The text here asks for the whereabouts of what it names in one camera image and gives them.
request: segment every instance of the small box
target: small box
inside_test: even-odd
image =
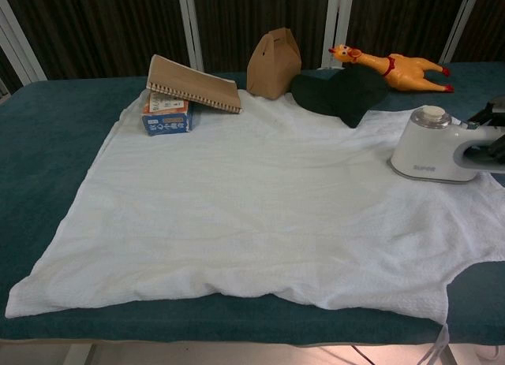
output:
[[[157,91],[149,94],[142,121],[149,136],[191,131],[192,104]]]

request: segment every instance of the notebook spiral binding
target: notebook spiral binding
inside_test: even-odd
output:
[[[151,89],[152,91],[158,91],[159,93],[164,93],[166,95],[172,95],[174,97],[179,97],[181,99],[188,99],[189,101],[203,103],[204,105],[207,105],[210,107],[215,107],[217,109],[230,111],[231,113],[238,114],[238,113],[240,113],[240,110],[241,110],[240,107],[231,106],[231,105],[228,105],[228,104],[222,103],[222,102],[212,101],[210,99],[206,99],[206,98],[201,97],[199,95],[194,95],[192,93],[187,93],[185,91],[178,91],[176,89],[164,87],[163,85],[159,85],[159,84],[155,84],[155,83],[149,83],[148,89]]]

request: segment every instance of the brown notebook cover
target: brown notebook cover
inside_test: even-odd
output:
[[[241,110],[234,81],[196,71],[159,55],[151,59],[147,88],[231,113]]]

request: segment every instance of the dark curtain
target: dark curtain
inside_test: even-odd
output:
[[[438,62],[462,0],[353,0],[347,44]]]
[[[476,0],[452,61],[505,61],[505,0]]]
[[[303,68],[321,64],[328,0],[195,0],[204,68],[245,71],[263,34],[287,27]]]
[[[146,75],[154,53],[188,65],[179,0],[9,0],[49,79]]]
[[[17,89],[21,88],[23,84],[17,77],[16,71],[11,66],[6,53],[0,47],[0,80],[3,81],[10,94],[13,94]]]

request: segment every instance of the steam iron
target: steam iron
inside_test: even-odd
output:
[[[480,171],[505,173],[505,96],[455,124],[438,106],[412,112],[388,161],[398,174],[422,181],[465,183]]]

